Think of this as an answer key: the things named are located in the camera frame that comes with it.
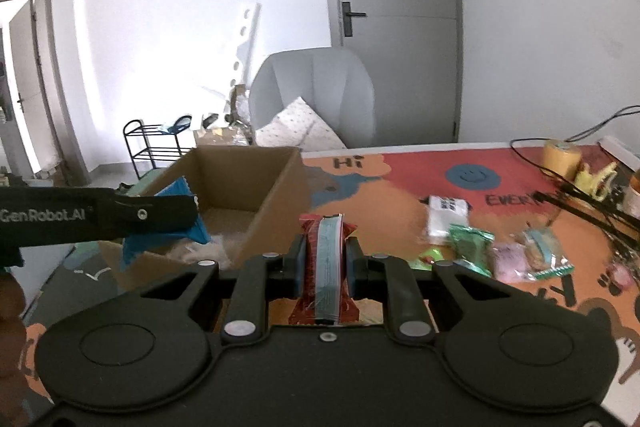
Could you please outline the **person's hand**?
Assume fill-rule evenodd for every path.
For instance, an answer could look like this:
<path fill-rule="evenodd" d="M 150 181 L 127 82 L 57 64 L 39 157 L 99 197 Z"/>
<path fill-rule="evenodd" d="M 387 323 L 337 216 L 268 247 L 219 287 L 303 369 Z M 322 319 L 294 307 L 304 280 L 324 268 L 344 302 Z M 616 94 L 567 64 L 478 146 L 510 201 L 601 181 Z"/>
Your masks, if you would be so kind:
<path fill-rule="evenodd" d="M 1 271 L 1 425 L 27 426 L 28 415 L 23 400 L 28 390 L 26 379 L 18 368 L 26 341 L 21 319 L 25 308 L 24 291 L 14 276 Z"/>

